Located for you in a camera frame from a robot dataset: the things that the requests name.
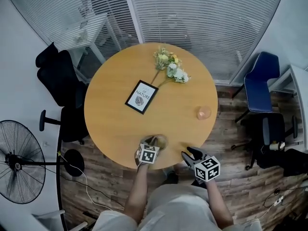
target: wooden floor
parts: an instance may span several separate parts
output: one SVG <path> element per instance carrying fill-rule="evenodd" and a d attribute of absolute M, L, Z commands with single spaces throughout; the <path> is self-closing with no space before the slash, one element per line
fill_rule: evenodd
<path fill-rule="evenodd" d="M 246 109 L 245 94 L 241 92 L 232 100 L 231 94 L 234 89 L 226 87 L 217 87 L 217 89 L 219 102 L 217 120 L 210 136 L 203 144 L 203 148 L 220 160 L 221 175 L 217 178 L 218 185 L 235 223 L 244 223 L 261 217 L 267 211 L 267 208 L 263 206 L 264 200 L 276 188 L 296 188 L 306 176 L 284 178 L 281 168 L 261 169 L 257 164 L 251 170 L 246 171 L 245 166 L 250 161 L 250 155 L 241 149 L 235 151 L 230 149 L 233 144 L 249 140 L 245 135 L 244 128 L 234 122 L 234 119 Z M 302 124 L 297 99 L 291 98 L 289 94 L 274 93 L 272 94 L 272 104 L 275 112 L 281 112 L 284 115 L 286 129 L 291 126 L 291 116 L 297 115 L 299 118 L 298 139 L 295 141 L 290 136 L 287 143 L 290 146 L 302 144 Z M 63 143 L 62 153 L 68 149 L 77 149 L 82 154 L 89 186 L 102 191 L 111 199 L 124 205 L 136 174 L 135 170 L 122 167 L 108 159 L 96 148 L 90 137 L 85 139 L 84 146 L 75 142 Z M 184 163 L 178 166 L 180 183 L 190 184 L 193 181 L 192 173 Z M 86 183 L 84 177 L 72 178 L 64 168 L 61 168 L 61 174 L 68 179 Z M 164 179 L 162 170 L 149 172 L 149 194 Z M 113 210 L 123 210 L 122 206 L 103 196 L 100 192 L 89 189 L 89 194 L 99 204 L 106 205 Z M 272 230 L 291 211 L 300 211 L 307 204 L 307 194 L 302 189 L 289 190 L 282 194 L 285 196 L 285 206 L 278 205 L 271 208 L 269 213 L 261 219 L 265 231 Z M 98 216 L 106 209 L 91 203 L 85 186 L 63 178 L 61 178 L 61 196 L 63 209 L 66 210 L 64 217 L 68 228 L 83 221 L 87 221 L 89 224 L 93 222 L 93 219 L 82 214 L 84 211 Z M 270 206 L 276 199 L 277 196 L 270 197 L 266 201 L 266 206 Z"/>

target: fan stand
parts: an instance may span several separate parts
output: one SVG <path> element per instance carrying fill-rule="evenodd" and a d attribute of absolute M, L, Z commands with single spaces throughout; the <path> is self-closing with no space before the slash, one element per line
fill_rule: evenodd
<path fill-rule="evenodd" d="M 80 154 L 79 151 L 71 149 L 68 150 L 65 154 L 64 154 L 64 158 L 67 161 L 64 162 L 50 162 L 50 163 L 46 163 L 46 162 L 31 162 L 31 161 L 27 161 L 27 159 L 24 158 L 20 158 L 18 157 L 18 155 L 14 155 L 12 153 L 6 154 L 5 156 L 5 162 L 10 166 L 10 168 L 12 170 L 16 170 L 19 171 L 22 169 L 23 165 L 38 165 L 38 166 L 46 166 L 46 165 L 64 165 L 66 171 L 73 177 L 77 177 L 80 176 L 85 169 L 85 163 L 83 160 L 82 155 Z"/>

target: flower stem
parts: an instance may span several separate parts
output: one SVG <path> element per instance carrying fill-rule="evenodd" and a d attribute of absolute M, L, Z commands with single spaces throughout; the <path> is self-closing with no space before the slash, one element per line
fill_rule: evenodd
<path fill-rule="evenodd" d="M 159 84 L 159 86 L 157 88 L 160 88 L 162 85 L 164 85 L 164 84 L 166 84 L 166 83 L 168 83 L 170 81 L 172 81 L 172 79 L 170 79 L 170 78 L 165 79 L 162 83 Z"/>
<path fill-rule="evenodd" d="M 160 71 L 160 69 L 158 69 L 158 70 L 157 70 L 157 73 L 156 73 L 156 75 L 154 76 L 154 79 L 152 80 L 151 84 L 153 84 L 154 80 L 155 80 L 155 79 L 156 79 L 156 77 L 158 76 L 159 71 Z"/>

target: white cable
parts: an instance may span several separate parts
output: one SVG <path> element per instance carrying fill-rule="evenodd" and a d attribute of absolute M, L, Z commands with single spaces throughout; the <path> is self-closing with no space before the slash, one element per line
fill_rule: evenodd
<path fill-rule="evenodd" d="M 270 211 L 270 209 L 271 209 L 273 206 L 274 206 L 274 205 L 271 205 L 271 207 L 270 207 L 259 219 L 263 218 L 263 217 Z"/>
<path fill-rule="evenodd" d="M 82 172 L 82 170 L 81 170 L 80 168 L 77 168 L 77 167 L 75 167 L 75 166 L 73 166 L 73 165 L 71 165 L 71 164 L 70 164 L 70 166 L 71 166 L 71 167 L 74 167 L 74 168 L 76 168 L 76 169 L 78 169 L 78 170 L 85 176 L 85 178 L 86 178 L 86 190 L 87 190 L 87 195 L 89 196 L 89 198 L 90 198 L 90 200 L 92 201 L 92 203 L 94 203 L 95 205 L 99 205 L 99 206 L 102 206 L 102 207 L 105 207 L 105 208 L 107 208 L 107 209 L 112 210 L 111 208 L 109 208 L 109 207 L 107 207 L 107 206 L 104 206 L 104 205 L 100 205 L 100 204 L 95 203 L 95 202 L 91 199 L 91 197 L 90 197 L 90 195 L 89 195 L 89 193 L 88 193 L 88 178 L 87 178 L 86 174 L 85 174 L 84 172 Z"/>

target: fan base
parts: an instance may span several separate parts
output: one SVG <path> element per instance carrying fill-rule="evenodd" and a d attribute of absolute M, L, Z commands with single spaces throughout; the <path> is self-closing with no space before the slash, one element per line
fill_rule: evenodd
<path fill-rule="evenodd" d="M 64 158 L 72 166 L 79 168 L 82 172 L 84 171 L 85 162 L 84 162 L 83 157 L 82 157 L 82 155 L 80 154 L 79 151 L 74 150 L 74 149 L 68 150 L 64 154 Z M 66 171 L 73 177 L 81 176 L 81 174 L 82 174 L 81 171 L 77 168 L 70 166 L 69 164 L 64 165 Z"/>

